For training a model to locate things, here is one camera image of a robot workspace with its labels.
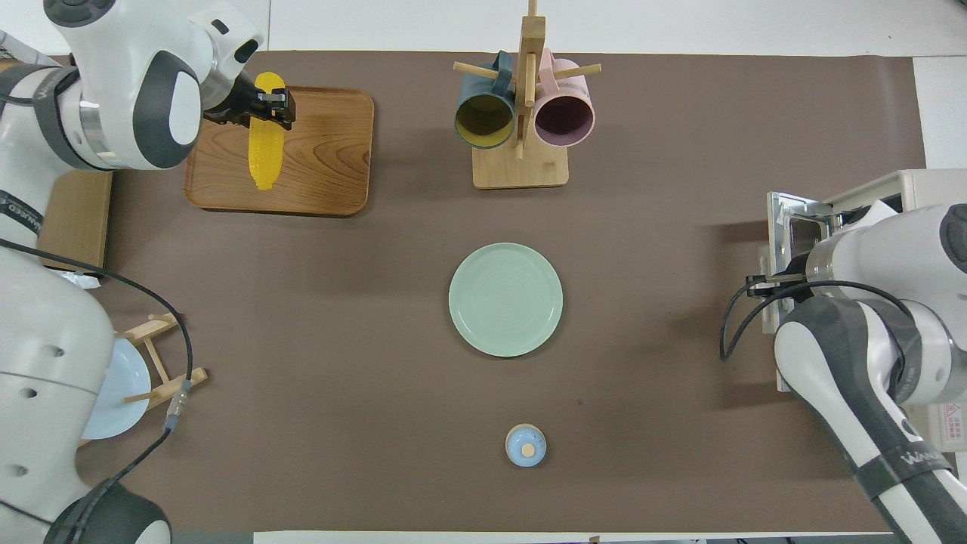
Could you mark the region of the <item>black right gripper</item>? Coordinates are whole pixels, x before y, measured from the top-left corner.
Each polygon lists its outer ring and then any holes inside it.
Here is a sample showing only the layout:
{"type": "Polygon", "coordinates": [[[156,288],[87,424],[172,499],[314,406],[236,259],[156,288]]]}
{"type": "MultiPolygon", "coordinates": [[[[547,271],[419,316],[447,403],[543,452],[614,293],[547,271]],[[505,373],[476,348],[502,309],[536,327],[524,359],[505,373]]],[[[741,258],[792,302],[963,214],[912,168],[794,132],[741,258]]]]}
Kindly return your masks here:
{"type": "Polygon", "coordinates": [[[796,255],[785,268],[774,272],[764,269],[759,275],[747,276],[747,293],[775,293],[807,281],[808,254],[796,255]]]}

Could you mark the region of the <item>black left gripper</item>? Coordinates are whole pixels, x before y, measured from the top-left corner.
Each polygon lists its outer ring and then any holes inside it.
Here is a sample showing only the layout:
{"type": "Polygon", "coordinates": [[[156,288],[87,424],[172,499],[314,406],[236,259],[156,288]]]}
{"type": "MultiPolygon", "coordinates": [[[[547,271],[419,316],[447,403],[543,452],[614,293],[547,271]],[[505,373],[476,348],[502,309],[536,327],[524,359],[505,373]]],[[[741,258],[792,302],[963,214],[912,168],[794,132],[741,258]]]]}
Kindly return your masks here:
{"type": "Polygon", "coordinates": [[[247,72],[241,72],[234,79],[227,96],[213,107],[205,108],[202,116],[215,124],[232,123],[246,128],[255,118],[276,124],[284,131],[291,131],[296,120],[292,105],[292,96],[287,88],[262,92],[247,72]]]}

